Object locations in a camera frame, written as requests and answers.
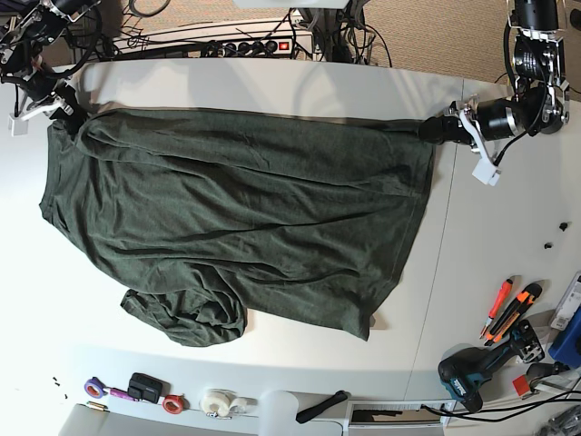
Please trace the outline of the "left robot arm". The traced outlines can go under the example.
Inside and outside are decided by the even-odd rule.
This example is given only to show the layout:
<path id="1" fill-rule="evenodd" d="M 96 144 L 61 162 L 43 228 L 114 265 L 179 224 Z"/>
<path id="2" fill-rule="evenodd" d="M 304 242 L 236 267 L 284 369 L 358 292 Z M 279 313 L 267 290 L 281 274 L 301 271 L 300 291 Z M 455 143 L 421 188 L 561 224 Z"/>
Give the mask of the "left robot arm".
<path id="1" fill-rule="evenodd" d="M 554 134 L 569 121 L 570 85 L 556 1 L 509 1 L 503 35 L 513 95 L 456 101 L 418 130 L 432 144 L 466 144 L 479 155 L 472 175 L 494 186 L 507 149 L 524 136 Z"/>

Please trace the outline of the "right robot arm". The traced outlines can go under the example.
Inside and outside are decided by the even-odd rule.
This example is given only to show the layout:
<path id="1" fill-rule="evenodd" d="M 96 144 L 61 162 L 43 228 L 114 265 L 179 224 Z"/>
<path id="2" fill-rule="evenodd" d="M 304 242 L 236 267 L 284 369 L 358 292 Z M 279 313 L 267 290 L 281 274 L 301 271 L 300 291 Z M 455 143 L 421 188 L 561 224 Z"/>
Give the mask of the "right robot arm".
<path id="1" fill-rule="evenodd" d="M 25 134 L 28 121 L 39 114 L 61 122 L 71 136 L 88 119 L 67 80 L 87 64 L 103 35 L 98 5 L 97 1 L 38 1 L 1 28 L 1 83 L 15 89 L 8 122 L 14 135 Z M 43 59 L 43 50 L 88 13 L 94 15 L 88 46 L 76 64 L 56 72 Z"/>

